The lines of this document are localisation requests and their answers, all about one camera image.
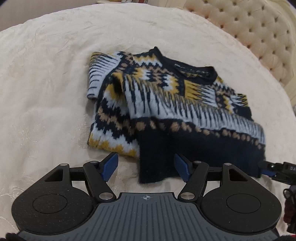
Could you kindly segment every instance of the tufted headboard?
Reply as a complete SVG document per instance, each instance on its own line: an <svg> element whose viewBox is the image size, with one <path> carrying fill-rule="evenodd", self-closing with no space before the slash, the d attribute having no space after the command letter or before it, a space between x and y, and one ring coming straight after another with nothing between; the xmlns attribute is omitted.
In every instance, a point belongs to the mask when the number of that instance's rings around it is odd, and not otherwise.
<svg viewBox="0 0 296 241"><path fill-rule="evenodd" d="M282 86L296 73L296 18L286 0L168 2L170 7L184 8L205 17L238 39L254 53Z"/></svg>

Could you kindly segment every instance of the folded sweater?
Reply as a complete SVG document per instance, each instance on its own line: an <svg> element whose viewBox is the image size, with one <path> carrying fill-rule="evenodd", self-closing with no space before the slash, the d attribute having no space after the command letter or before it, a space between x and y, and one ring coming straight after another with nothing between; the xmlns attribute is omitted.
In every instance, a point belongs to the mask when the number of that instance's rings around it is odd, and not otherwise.
<svg viewBox="0 0 296 241"><path fill-rule="evenodd" d="M93 53L88 98L95 99L89 145L140 158L142 183L177 176L173 155L219 167L231 162L252 176L264 158L262 127L247 98L213 67L193 67L146 53Z"/></svg>

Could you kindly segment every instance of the cream bedspread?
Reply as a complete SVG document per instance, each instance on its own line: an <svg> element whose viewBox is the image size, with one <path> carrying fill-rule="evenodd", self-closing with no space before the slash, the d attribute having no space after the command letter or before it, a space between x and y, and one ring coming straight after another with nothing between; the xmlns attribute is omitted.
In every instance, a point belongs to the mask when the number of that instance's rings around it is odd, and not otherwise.
<svg viewBox="0 0 296 241"><path fill-rule="evenodd" d="M140 53L154 46L169 58L214 66L227 84L247 94L266 133L267 160L296 163L296 118L284 90L246 47L206 19L146 4L52 13L0 32L0 237L17 231L12 202L40 177L60 163L77 167L108 154L87 146L94 106L86 98L91 53ZM137 173L136 160L120 157L109 185L117 195L178 194L184 186L180 178L140 185ZM284 202L286 185L259 182ZM285 232L282 220L278 228Z"/></svg>

